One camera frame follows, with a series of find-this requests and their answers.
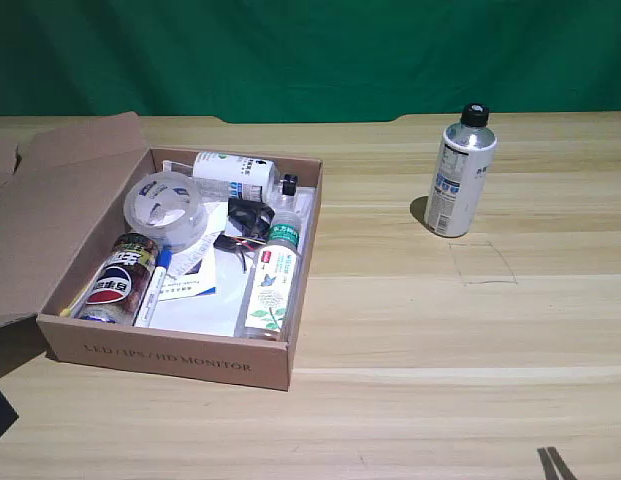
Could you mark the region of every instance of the open cardboard box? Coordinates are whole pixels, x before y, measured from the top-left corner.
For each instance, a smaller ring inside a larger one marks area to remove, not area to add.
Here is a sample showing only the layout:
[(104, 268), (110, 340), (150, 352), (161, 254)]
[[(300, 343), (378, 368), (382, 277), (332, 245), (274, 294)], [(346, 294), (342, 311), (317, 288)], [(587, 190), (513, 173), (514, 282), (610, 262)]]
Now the open cardboard box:
[(149, 149), (134, 113), (39, 134), (18, 165), (15, 150), (0, 142), (0, 327), (36, 315), (63, 362), (287, 390), (319, 215), (319, 160), (258, 154), (316, 187), (293, 313), (283, 340), (271, 342), (58, 316), (127, 231), (128, 189), (163, 160), (192, 164), (196, 151)]

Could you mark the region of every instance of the box lid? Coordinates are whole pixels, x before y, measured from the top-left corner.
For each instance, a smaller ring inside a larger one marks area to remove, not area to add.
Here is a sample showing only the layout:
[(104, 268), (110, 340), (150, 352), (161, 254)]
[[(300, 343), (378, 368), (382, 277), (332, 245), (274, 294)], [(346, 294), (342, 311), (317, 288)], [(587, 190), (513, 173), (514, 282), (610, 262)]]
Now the box lid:
[(2, 148), (0, 326), (45, 307), (147, 152), (134, 113), (37, 135), (14, 175)]
[(12, 177), (17, 168), (17, 142), (0, 140), (0, 189)]

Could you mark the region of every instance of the blue marker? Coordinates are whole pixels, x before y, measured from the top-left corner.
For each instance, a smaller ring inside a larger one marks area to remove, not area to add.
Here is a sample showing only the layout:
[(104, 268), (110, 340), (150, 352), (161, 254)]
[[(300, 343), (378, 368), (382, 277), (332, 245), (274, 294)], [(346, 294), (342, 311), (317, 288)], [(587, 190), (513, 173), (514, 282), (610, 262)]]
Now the blue marker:
[(170, 260), (172, 260), (172, 252), (170, 250), (162, 250), (157, 258), (157, 266), (152, 274), (150, 285), (146, 290), (146, 296), (143, 298), (141, 308), (139, 308), (139, 314), (137, 315), (137, 321), (135, 327), (149, 327), (154, 309), (159, 301), (159, 294), (161, 293), (161, 287), (163, 281), (166, 278), (168, 267), (170, 266)]

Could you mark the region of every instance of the black cap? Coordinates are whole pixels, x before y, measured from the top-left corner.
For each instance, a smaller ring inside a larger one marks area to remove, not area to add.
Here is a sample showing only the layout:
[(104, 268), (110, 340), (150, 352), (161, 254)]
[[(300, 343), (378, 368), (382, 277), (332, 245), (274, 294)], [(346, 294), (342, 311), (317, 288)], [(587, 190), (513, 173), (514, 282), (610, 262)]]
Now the black cap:
[(461, 112), (461, 123), (468, 127), (485, 127), (488, 124), (490, 109), (480, 103), (469, 103)]
[(289, 197), (294, 197), (294, 194), (297, 193), (298, 181), (299, 177), (297, 177), (296, 175), (291, 175), (290, 173), (286, 173), (283, 176), (283, 186), (281, 189), (281, 193)]

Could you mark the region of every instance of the can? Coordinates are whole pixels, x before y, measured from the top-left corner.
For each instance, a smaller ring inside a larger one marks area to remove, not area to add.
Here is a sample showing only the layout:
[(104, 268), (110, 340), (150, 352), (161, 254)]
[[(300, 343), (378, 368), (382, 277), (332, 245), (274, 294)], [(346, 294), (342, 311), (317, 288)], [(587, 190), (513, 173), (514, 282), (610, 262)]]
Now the can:
[(77, 317), (133, 325), (158, 254), (156, 242), (139, 233), (117, 238)]

